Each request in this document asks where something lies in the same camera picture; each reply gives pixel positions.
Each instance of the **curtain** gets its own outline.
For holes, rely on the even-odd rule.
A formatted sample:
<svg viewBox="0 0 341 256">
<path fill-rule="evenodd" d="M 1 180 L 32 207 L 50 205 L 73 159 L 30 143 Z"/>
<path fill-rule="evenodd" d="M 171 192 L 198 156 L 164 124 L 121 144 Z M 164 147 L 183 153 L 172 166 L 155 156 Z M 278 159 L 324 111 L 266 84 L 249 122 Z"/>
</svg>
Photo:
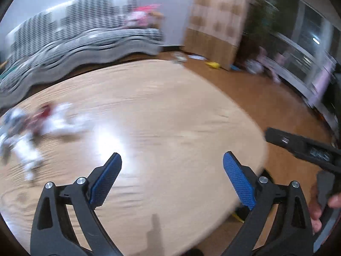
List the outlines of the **curtain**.
<svg viewBox="0 0 341 256">
<path fill-rule="evenodd" d="M 249 0 L 194 0 L 183 51 L 229 70 L 243 33 Z"/>
</svg>

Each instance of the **human hand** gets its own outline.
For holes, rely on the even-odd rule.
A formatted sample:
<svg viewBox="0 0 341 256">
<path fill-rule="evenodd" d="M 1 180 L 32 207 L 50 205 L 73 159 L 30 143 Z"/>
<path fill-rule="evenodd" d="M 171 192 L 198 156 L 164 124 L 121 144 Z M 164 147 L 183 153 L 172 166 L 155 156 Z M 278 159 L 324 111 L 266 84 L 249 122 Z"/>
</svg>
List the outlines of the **human hand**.
<svg viewBox="0 0 341 256">
<path fill-rule="evenodd" d="M 322 216 L 322 209 L 318 203 L 318 186 L 314 184 L 310 190 L 311 200 L 309 202 L 309 214 L 311 219 L 311 225 L 315 233 L 321 230 L 322 223 L 320 217 Z M 328 206 L 330 208 L 341 208 L 341 193 L 333 195 L 328 200 Z"/>
</svg>

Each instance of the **blue gripper pad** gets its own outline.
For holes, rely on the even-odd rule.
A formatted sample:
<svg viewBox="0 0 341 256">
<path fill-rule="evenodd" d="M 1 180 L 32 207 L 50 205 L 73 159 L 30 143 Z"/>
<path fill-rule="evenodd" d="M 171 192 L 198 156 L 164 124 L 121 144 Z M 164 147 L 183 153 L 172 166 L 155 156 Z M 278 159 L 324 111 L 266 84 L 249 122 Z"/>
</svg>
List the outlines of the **blue gripper pad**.
<svg viewBox="0 0 341 256">
<path fill-rule="evenodd" d="M 114 153 L 102 167 L 97 167 L 88 177 L 89 205 L 92 209 L 102 206 L 122 168 L 121 156 Z"/>
<path fill-rule="evenodd" d="M 256 205 L 254 187 L 246 178 L 242 171 L 242 165 L 238 162 L 232 152 L 226 152 L 223 157 L 223 166 L 227 176 L 229 177 L 236 193 L 242 204 L 250 210 Z"/>
</svg>

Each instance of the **yellow toy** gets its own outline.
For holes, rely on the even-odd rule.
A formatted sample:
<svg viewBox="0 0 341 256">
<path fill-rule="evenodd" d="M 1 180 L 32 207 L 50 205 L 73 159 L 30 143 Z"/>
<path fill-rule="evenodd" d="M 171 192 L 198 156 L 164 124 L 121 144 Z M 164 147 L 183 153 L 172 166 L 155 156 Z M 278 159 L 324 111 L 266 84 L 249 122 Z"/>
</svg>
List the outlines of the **yellow toy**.
<svg viewBox="0 0 341 256">
<path fill-rule="evenodd" d="M 214 61 L 209 61 L 209 62 L 206 62 L 206 64 L 211 67 L 211 68 L 215 68 L 215 69 L 218 69 L 220 67 L 220 64 L 217 63 L 217 62 L 214 62 Z"/>
</svg>

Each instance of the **gray patterned sofa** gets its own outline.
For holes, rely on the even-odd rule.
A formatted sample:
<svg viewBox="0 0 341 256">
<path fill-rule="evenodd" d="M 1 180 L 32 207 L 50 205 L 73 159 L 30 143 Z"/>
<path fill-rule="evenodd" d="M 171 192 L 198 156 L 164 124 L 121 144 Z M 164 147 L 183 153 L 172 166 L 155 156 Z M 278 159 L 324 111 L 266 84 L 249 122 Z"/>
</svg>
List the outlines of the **gray patterned sofa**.
<svg viewBox="0 0 341 256">
<path fill-rule="evenodd" d="M 156 55 L 159 29 L 125 29 L 137 0 L 73 0 L 26 20 L 6 36 L 0 108 L 18 103 L 31 86 L 61 79 L 81 64 L 107 63 L 131 53 Z"/>
</svg>

